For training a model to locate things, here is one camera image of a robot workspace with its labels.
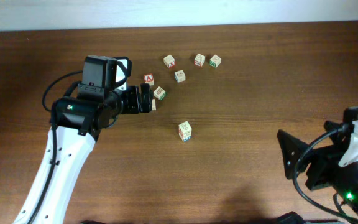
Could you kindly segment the red letter U block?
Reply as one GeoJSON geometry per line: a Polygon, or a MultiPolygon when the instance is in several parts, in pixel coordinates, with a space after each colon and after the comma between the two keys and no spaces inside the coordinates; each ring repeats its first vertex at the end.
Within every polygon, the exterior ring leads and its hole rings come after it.
{"type": "Polygon", "coordinates": [[[182,138],[186,138],[187,136],[191,136],[191,133],[187,133],[187,134],[183,134],[183,133],[180,133],[179,134],[179,137],[182,139],[182,138]]]}

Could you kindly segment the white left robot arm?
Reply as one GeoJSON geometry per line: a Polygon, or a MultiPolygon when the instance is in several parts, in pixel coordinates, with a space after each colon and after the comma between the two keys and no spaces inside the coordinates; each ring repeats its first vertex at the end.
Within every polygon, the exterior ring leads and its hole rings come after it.
{"type": "Polygon", "coordinates": [[[132,62],[127,57],[89,55],[82,79],[55,100],[41,165],[15,223],[63,223],[80,170],[101,131],[124,114],[152,111],[150,85],[127,85],[132,62]]]}

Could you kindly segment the ice cream number four block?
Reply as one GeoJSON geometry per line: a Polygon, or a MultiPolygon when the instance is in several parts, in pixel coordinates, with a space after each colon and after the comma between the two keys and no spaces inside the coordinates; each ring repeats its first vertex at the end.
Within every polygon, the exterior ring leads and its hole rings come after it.
{"type": "Polygon", "coordinates": [[[183,142],[186,142],[186,141],[188,141],[188,140],[190,140],[191,139],[191,136],[187,136],[186,138],[182,138],[181,140],[183,141],[183,142]]]}

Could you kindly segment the red number nine block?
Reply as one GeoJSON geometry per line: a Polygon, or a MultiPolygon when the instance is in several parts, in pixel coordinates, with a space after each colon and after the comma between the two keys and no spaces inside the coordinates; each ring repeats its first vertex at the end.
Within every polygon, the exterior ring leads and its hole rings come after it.
{"type": "Polygon", "coordinates": [[[187,136],[191,135],[192,128],[189,124],[189,122],[185,121],[178,125],[179,135],[181,136],[187,136]]]}

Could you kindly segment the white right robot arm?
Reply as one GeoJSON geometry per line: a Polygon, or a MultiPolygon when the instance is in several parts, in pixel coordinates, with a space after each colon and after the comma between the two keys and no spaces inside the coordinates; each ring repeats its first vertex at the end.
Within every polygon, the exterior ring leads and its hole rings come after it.
{"type": "Polygon", "coordinates": [[[285,177],[314,207],[349,223],[358,223],[358,106],[346,108],[341,123],[326,121],[324,134],[307,144],[280,129],[278,142],[285,177]],[[301,190],[298,176],[305,173],[310,191],[332,187],[336,209],[311,199],[301,190]]]}

